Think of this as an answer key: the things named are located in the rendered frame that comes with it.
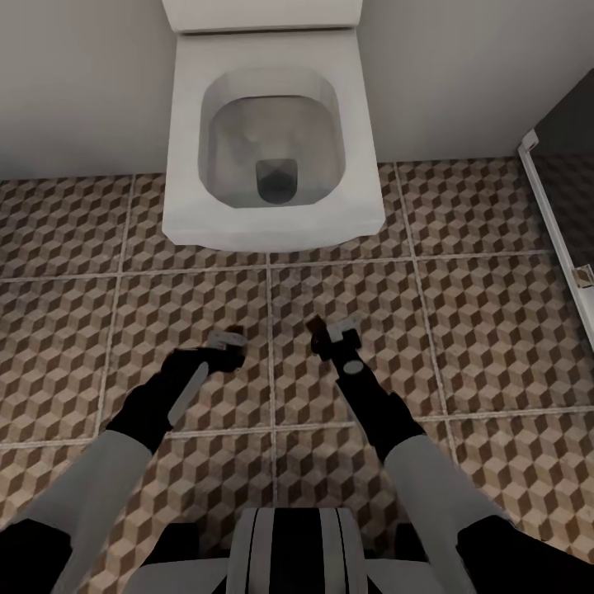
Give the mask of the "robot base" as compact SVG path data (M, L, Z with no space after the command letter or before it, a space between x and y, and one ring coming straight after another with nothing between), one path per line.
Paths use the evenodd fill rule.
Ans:
M396 535L395 559L364 550L368 594L445 594L413 524L398 524ZM199 548L196 523L168 525L121 594L226 594L230 550L199 559Z

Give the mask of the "mousetrap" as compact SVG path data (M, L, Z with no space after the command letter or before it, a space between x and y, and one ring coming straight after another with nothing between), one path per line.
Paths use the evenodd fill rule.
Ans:
M321 342L323 339L330 338L327 324L319 315L314 316L314 318L308 321L305 326L313 334L316 342Z
M240 334L241 336L244 333L244 326L232 326L232 327L228 327L227 328L227 332L235 332L237 334ZM232 346L232 345L227 345L224 347L227 351L236 351L238 356L243 356L243 346Z

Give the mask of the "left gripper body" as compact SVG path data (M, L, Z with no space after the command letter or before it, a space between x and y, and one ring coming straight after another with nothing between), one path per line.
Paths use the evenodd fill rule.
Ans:
M211 349L205 348L207 352L212 354L215 361L215 367L213 369L212 374L215 372L229 372L232 373L235 371L235 366L237 363L237 352L236 351L227 351L225 348L221 351L218 349Z

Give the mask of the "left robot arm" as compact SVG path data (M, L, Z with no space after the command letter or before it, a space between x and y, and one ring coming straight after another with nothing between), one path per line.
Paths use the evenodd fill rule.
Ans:
M207 375L234 372L244 334L210 332L206 348L176 347L88 448L5 526L0 594L74 594L159 449Z

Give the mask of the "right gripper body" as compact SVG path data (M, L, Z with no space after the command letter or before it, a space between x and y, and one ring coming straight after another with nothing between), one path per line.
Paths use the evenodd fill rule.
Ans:
M330 338L323 339L321 342L315 342L318 348L318 356L324 363L332 360L335 363L335 357L341 350L355 351L361 349L361 341L356 328L348 328L342 332L344 339L339 342L332 342Z

